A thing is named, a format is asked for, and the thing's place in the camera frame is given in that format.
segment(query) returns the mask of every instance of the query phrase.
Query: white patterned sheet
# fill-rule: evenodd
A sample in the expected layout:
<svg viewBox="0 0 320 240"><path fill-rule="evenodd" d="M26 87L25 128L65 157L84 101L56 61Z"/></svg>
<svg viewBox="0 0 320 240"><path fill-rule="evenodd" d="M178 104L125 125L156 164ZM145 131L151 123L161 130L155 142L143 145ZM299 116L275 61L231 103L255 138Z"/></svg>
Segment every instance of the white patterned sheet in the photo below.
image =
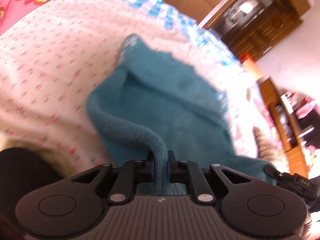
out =
<svg viewBox="0 0 320 240"><path fill-rule="evenodd" d="M253 125L270 134L248 84L175 29L164 30L121 0L52 0L0 37L0 130L65 154L78 171L112 162L85 111L89 93L114 69L131 33L170 51L228 93L237 154L257 157Z"/></svg>

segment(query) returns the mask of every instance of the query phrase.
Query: white wall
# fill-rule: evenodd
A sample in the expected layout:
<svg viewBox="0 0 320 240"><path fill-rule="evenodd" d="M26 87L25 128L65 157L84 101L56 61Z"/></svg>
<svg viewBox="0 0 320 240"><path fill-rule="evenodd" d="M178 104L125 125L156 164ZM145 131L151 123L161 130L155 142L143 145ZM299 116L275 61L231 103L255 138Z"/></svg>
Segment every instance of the white wall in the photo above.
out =
<svg viewBox="0 0 320 240"><path fill-rule="evenodd" d="M276 45L258 65L278 88L310 95L320 102L320 0L303 16L304 23Z"/></svg>

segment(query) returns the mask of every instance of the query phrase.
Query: blue checkered fabric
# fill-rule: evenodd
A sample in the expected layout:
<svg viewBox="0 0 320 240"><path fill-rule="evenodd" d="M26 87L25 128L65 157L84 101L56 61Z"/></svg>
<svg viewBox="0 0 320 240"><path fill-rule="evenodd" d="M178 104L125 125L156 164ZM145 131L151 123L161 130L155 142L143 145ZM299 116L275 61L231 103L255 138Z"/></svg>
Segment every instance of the blue checkered fabric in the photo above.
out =
<svg viewBox="0 0 320 240"><path fill-rule="evenodd" d="M165 3L163 0L123 0L129 6L137 9L146 16L154 17L164 29L180 31L192 44L205 50L212 56L212 61L220 63L233 73L238 73L257 97L261 98L259 88L253 82L252 75L247 73L241 66L238 59L231 53L228 47L218 40L209 31L199 28L196 20L179 12L174 6Z"/></svg>

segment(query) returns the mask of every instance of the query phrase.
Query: furry fabric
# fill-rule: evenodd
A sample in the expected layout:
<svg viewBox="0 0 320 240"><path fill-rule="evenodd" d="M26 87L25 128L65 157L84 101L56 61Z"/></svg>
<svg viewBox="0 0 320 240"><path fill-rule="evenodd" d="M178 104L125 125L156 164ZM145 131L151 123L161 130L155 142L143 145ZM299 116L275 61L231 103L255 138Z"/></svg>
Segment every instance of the furry fabric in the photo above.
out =
<svg viewBox="0 0 320 240"><path fill-rule="evenodd" d="M285 153L280 152L258 127L253 127L253 133L256 138L259 157L272 163L278 171L289 173L289 163Z"/></svg>
<svg viewBox="0 0 320 240"><path fill-rule="evenodd" d="M131 34L114 72L89 96L87 112L118 165L154 152L155 187L145 194L185 193L168 181L168 150L177 160L203 168L220 163L273 183L263 171L268 162L236 156L220 95L190 65Z"/></svg>
<svg viewBox="0 0 320 240"><path fill-rule="evenodd" d="M10 140L8 137L0 135L0 151L12 147L25 148L34 152L64 178L78 173L66 156L60 152L53 152L23 141Z"/></svg>

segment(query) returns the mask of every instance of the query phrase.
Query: teal towel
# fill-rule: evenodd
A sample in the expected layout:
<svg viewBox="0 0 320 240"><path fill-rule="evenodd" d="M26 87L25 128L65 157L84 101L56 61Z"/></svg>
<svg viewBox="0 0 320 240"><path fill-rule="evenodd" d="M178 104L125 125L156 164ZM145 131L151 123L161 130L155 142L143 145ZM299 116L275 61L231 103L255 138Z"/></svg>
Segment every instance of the teal towel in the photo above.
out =
<svg viewBox="0 0 320 240"><path fill-rule="evenodd" d="M155 183L143 185L145 194L185 193L168 181L168 150L177 160L203 168L219 163L271 183L263 171L267 162L236 156L219 95L191 66L132 34L117 68L90 94L87 112L119 165L154 152Z"/></svg>

